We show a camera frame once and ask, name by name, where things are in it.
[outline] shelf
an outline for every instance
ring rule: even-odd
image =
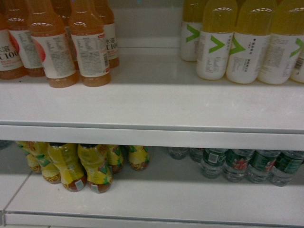
[[[209,180],[189,157],[150,147],[147,170],[128,164],[104,194],[71,193],[32,174],[6,209],[7,224],[103,227],[244,227],[304,225],[304,166],[290,185]]]

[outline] juice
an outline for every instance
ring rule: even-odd
[[[199,77],[223,77],[238,14],[235,0],[208,1],[200,32],[196,72]]]
[[[180,38],[180,57],[184,61],[196,61],[206,3],[207,0],[184,1]]]
[[[288,80],[304,46],[304,1],[283,0],[277,7],[271,26],[269,46],[258,75],[268,84]]]
[[[28,30],[29,12],[25,0],[5,0],[9,33],[24,67],[31,77],[45,76],[38,52]]]
[[[119,65],[114,14],[108,6],[107,0],[95,0],[95,10],[104,22],[106,49],[108,52],[110,68],[114,68]]]
[[[275,8],[275,0],[247,0],[243,4],[226,70],[230,81],[247,84],[257,78],[268,47]]]
[[[49,85],[63,88],[79,80],[69,50],[65,26],[54,12],[50,0],[27,0],[28,27],[44,67]]]
[[[73,0],[69,22],[83,84],[103,86],[111,81],[103,21],[93,0]]]

